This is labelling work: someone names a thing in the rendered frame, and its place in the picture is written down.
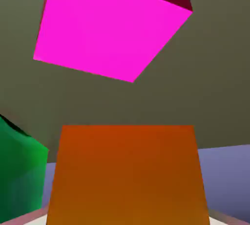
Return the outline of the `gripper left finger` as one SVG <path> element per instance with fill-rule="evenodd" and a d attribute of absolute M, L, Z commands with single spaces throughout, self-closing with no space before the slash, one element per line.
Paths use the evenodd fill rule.
<path fill-rule="evenodd" d="M 32 211 L 30 213 L 21 215 L 17 218 L 8 220 L 6 222 L 0 223 L 0 225 L 25 225 L 29 222 L 32 222 L 34 220 L 40 219 L 40 218 L 46 218 L 46 215 L 48 213 L 48 205 L 44 208 L 37 209 L 35 211 Z"/>

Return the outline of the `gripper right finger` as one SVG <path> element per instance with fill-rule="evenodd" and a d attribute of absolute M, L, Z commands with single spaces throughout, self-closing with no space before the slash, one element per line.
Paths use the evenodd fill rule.
<path fill-rule="evenodd" d="M 223 214 L 212 209 L 208 210 L 210 225 L 250 225 L 250 223 Z"/>

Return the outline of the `small orange cube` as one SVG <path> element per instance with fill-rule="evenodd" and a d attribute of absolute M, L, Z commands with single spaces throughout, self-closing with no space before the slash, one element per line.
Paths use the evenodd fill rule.
<path fill-rule="evenodd" d="M 64 125 L 46 225 L 210 225 L 191 125 Z"/>

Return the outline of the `small green cube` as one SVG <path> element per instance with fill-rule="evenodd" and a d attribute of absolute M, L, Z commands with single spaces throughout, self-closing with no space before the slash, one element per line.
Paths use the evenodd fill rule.
<path fill-rule="evenodd" d="M 0 114 L 0 223 L 40 209 L 48 149 Z"/>

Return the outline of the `small magenta cube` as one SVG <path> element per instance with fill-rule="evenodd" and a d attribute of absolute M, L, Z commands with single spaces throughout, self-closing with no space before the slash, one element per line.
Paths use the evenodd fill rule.
<path fill-rule="evenodd" d="M 45 0 L 33 58 L 134 82 L 192 12 L 190 0 Z"/>

